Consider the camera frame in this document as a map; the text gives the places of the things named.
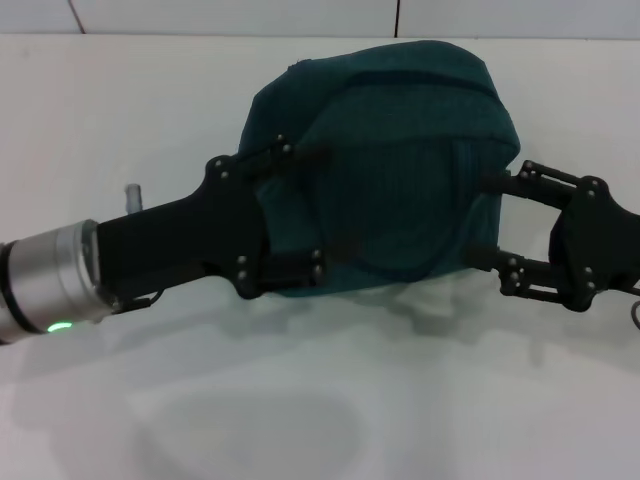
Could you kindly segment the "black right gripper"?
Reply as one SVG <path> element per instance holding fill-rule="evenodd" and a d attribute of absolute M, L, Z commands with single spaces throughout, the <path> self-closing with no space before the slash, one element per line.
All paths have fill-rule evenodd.
<path fill-rule="evenodd" d="M 561 210 L 550 235 L 551 264 L 498 247 L 467 248 L 467 266 L 495 270 L 502 295 L 582 313 L 601 292 L 639 294 L 639 216 L 613 199 L 604 180 L 528 160 L 515 175 L 488 176 L 487 193 Z"/>

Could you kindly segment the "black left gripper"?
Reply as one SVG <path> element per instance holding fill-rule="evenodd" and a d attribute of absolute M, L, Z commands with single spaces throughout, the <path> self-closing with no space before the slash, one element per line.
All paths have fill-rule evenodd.
<path fill-rule="evenodd" d="M 207 276 L 228 280 L 245 300 L 319 288 L 334 264 L 356 257 L 357 244 L 273 253 L 252 181 L 330 162 L 330 148 L 300 147 L 282 134 L 210 160 L 187 197 L 98 225 L 104 288 L 121 300 Z"/>

